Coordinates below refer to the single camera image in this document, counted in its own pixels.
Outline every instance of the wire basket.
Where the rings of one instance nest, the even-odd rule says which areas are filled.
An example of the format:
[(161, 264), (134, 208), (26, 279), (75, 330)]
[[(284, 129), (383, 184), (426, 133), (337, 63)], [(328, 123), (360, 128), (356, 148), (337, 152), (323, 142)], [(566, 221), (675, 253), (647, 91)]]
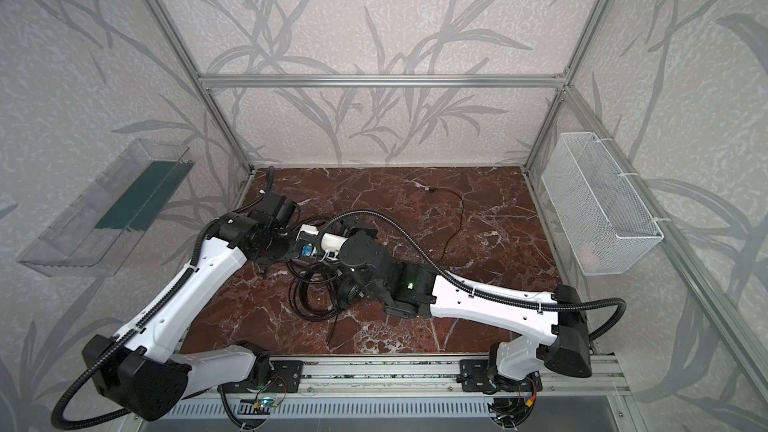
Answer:
[(620, 274), (664, 239), (656, 219), (592, 132), (566, 132), (542, 174), (581, 271)]

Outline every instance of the wall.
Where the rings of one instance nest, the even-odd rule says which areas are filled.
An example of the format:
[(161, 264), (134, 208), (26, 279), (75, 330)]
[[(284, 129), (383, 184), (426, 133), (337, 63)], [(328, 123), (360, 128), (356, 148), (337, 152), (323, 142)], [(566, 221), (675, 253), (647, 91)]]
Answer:
[[(594, 0), (163, 2), (208, 74), (554, 74)], [(522, 162), (518, 151), (551, 96), (298, 89), (224, 90), (217, 99), (254, 163), (487, 165)]]
[[(246, 173), (140, 0), (0, 0), (0, 62), (0, 428), (48, 430), (85, 341), (162, 289)], [(48, 278), (17, 264), (137, 137), (186, 143), (196, 165), (120, 271)], [(109, 410), (87, 385), (68, 416)]]
[[(575, 81), (763, 344), (766, 4), (616, 0)], [(536, 180), (556, 133), (577, 130), (565, 108), (534, 167)], [(627, 299), (627, 315), (599, 343), (622, 359), (650, 430), (768, 430), (765, 407), (659, 248), (625, 274), (585, 279), (561, 232), (555, 243), (582, 294)]]

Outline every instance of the brown marble surface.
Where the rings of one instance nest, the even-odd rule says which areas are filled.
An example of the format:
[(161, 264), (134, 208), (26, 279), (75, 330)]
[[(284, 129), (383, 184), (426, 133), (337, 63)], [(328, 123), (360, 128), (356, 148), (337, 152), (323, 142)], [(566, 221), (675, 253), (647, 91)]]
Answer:
[[(246, 202), (263, 186), (257, 174)], [(302, 217), (331, 216), (350, 208), (374, 208), (394, 218), (437, 259), (458, 226), (443, 266), (466, 278), (508, 288), (553, 291), (560, 283), (554, 260), (520, 168), (296, 168), (277, 169), (274, 190), (301, 205)], [(417, 252), (385, 223), (379, 241), (396, 258), (418, 261)], [(286, 300), (292, 276), (273, 266), (262, 271), (247, 263), (222, 286), (192, 323), (182, 352), (193, 353), (247, 340), (272, 355), (487, 352), (494, 342), (516, 334), (453, 318), (402, 320), (363, 301), (344, 311), (326, 342), (330, 322), (297, 318)], [(313, 303), (326, 293), (316, 288)]]

